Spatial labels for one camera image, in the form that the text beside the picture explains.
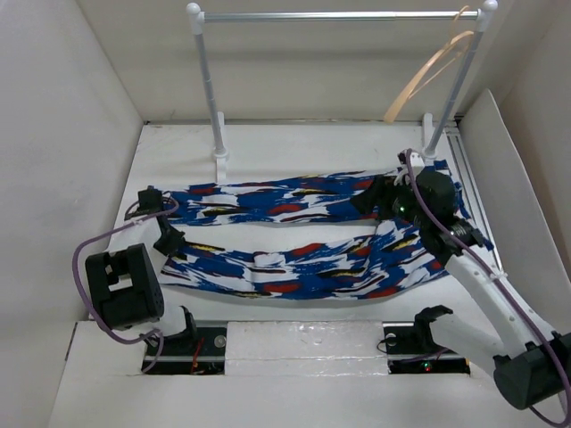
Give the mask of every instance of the blue patterned cloth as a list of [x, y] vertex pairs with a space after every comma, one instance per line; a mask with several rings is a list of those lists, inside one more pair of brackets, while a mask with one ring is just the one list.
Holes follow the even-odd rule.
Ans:
[[[450, 174], [445, 161], [433, 167]], [[396, 176], [400, 169], [383, 175]], [[346, 222], [363, 216], [350, 199], [372, 183], [371, 172], [347, 172], [233, 185], [190, 185], [170, 191], [180, 208], [173, 226], [244, 222]], [[459, 215], [467, 218], [456, 184]], [[427, 253], [418, 230], [399, 219], [383, 221], [373, 235], [312, 243], [281, 252], [232, 251], [187, 242], [161, 272], [161, 283], [242, 297], [371, 299], [386, 297], [446, 275]]]

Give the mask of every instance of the horizontal rail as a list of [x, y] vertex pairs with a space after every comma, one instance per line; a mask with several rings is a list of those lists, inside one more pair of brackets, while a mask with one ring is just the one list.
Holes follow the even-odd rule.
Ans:
[[[204, 22], [282, 22], [282, 21], [444, 21], [458, 11], [446, 12], [263, 12], [214, 13], [205, 12]], [[460, 20], [475, 21], [478, 11], [466, 11]]]

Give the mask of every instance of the white platform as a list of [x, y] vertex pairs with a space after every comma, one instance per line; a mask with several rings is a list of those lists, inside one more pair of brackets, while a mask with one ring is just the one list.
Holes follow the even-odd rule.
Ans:
[[[228, 126], [227, 134], [231, 156], [228, 179], [236, 182], [393, 167], [397, 152], [409, 147], [420, 149], [421, 144], [420, 126], [378, 123], [234, 125]], [[465, 173], [467, 169], [463, 164], [457, 169], [446, 138], [441, 139], [439, 153], [457, 177], [469, 182], [458, 175], [459, 170]], [[169, 187], [213, 179], [211, 131], [207, 126], [145, 126], [118, 219], [136, 199], [137, 191], [147, 185]], [[477, 198], [467, 190], [474, 208]], [[475, 217], [485, 229], [480, 214], [475, 213]], [[196, 242], [276, 251], [372, 230], [373, 226], [363, 225], [232, 225], [193, 227], [187, 233]], [[421, 309], [443, 304], [466, 321], [492, 332], [477, 305], [450, 277], [392, 299], [368, 302], [247, 300], [177, 287], [164, 287], [164, 293], [171, 301], [187, 306], [199, 320], [411, 320]], [[326, 357], [339, 360], [347, 351], [343, 346], [350, 342], [342, 334], [337, 338], [338, 346], [334, 336], [327, 337], [327, 346], [332, 347], [321, 348], [328, 350], [326, 354], [312, 353], [299, 342], [288, 342], [297, 338], [291, 335], [294, 329], [267, 326], [261, 325], [252, 336], [245, 334], [248, 324], [232, 325], [227, 352], [233, 362], [229, 362], [228, 374], [191, 377], [140, 375], [143, 346], [119, 345], [93, 323], [80, 323], [50, 427], [540, 426], [530, 412], [517, 412], [503, 401], [492, 380], [477, 367], [473, 367], [471, 377], [386, 375], [385, 362], [374, 350], [375, 340], [382, 335], [374, 322], [359, 329], [367, 348], [349, 356], [350, 370], [344, 364], [319, 363]], [[295, 346], [301, 346], [299, 352]], [[282, 358], [271, 362], [271, 352], [280, 347], [286, 355], [289, 350], [290, 358], [285, 360], [295, 359], [293, 364]], [[545, 407], [549, 415], [560, 417], [556, 399], [544, 403]]]
[[[418, 125], [324, 123], [299, 125], [230, 125], [227, 127], [228, 180], [270, 180], [306, 174], [398, 165], [396, 154], [421, 148]], [[212, 135], [204, 125], [147, 125], [129, 174], [122, 213], [148, 185], [166, 188], [214, 180]], [[448, 141], [439, 146], [457, 176]], [[188, 227], [187, 239], [244, 251], [280, 251], [314, 242], [332, 242], [371, 234], [371, 226], [230, 225]], [[451, 278], [420, 286], [397, 299], [355, 301], [245, 300], [180, 287], [163, 287], [165, 296], [188, 306], [199, 320], [408, 320], [426, 306], [444, 304], [478, 324], [487, 323], [474, 302]]]

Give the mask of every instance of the metal rail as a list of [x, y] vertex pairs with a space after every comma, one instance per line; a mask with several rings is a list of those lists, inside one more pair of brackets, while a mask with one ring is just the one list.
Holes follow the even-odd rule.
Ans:
[[[477, 11], [465, 11], [460, 16], [460, 20], [476, 21], [476, 29], [468, 53], [460, 65], [458, 74], [454, 79], [451, 92], [443, 107], [443, 114], [436, 126], [430, 143], [423, 148], [423, 154], [427, 158], [435, 158], [435, 149], [440, 135], [444, 130], [446, 120], [451, 114], [456, 99], [458, 98], [462, 84], [466, 79], [468, 70], [476, 50], [482, 39], [482, 35], [488, 28], [494, 11], [498, 8], [497, 0], [484, 0], [484, 3]], [[220, 174], [217, 171], [217, 179], [223, 179], [225, 172], [226, 158], [228, 150], [224, 145], [223, 133], [221, 130], [220, 118], [217, 113], [214, 90], [212, 89], [211, 75], [208, 70], [208, 60], [206, 57], [206, 46], [203, 38], [203, 26], [208, 22], [231, 23], [231, 22], [293, 22], [293, 21], [443, 21], [452, 20], [457, 15], [456, 11], [445, 12], [264, 12], [264, 13], [214, 13], [203, 12], [196, 3], [191, 3], [186, 7], [190, 20], [191, 30], [196, 42], [196, 49], [199, 54], [201, 72], [203, 74], [204, 92], [211, 118], [212, 132], [214, 134], [214, 156], [217, 158], [217, 167], [220, 166]]]
[[[204, 13], [204, 22], [284, 22], [284, 21], [449, 21], [458, 15], [450, 12], [266, 12]], [[459, 20], [475, 21], [478, 11], [466, 11]]]

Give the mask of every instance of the white enclosure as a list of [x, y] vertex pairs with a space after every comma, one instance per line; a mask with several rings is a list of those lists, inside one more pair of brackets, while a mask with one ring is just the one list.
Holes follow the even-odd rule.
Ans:
[[[449, 277], [367, 303], [241, 300], [164, 287], [198, 319], [235, 321], [232, 368], [210, 378], [138, 375], [142, 347], [111, 342], [85, 320], [70, 272], [76, 245], [119, 222], [147, 185], [216, 177], [186, 3], [0, 0], [0, 424], [540, 426], [529, 412], [503, 402], [477, 368], [472, 377], [389, 376], [385, 359], [368, 347], [381, 334], [379, 321], [410, 320], [432, 304], [446, 304], [491, 331]], [[201, 6], [212, 12], [454, 11], [465, 3], [476, 8], [481, 0], [203, 0]], [[468, 115], [459, 128], [448, 123], [439, 145], [439, 157], [467, 188], [477, 225], [497, 243], [511, 282], [565, 333], [571, 328], [563, 185], [570, 178], [571, 67], [563, 53], [570, 13], [566, 0], [500, 0], [460, 93], [456, 110]], [[472, 26], [464, 21], [458, 28]], [[228, 179], [381, 169], [396, 164], [399, 150], [420, 149], [422, 114], [438, 116], [456, 67], [407, 105], [400, 117], [406, 123], [361, 120], [382, 118], [448, 31], [445, 22], [212, 24], [205, 39], [219, 108], [230, 124]], [[503, 186], [517, 189], [513, 199], [502, 196]], [[206, 243], [273, 250], [370, 230], [255, 227], [197, 227], [193, 234]], [[522, 230], [532, 233], [526, 238]], [[316, 329], [334, 320], [323, 331], [340, 333], [319, 337], [326, 344], [319, 349], [327, 349], [321, 354], [295, 341], [298, 325], [251, 320], [304, 321]], [[344, 359], [353, 346], [359, 352]], [[282, 350], [285, 361], [276, 362], [272, 350]], [[311, 399], [315, 407], [308, 406]], [[560, 419], [555, 399], [542, 409]]]

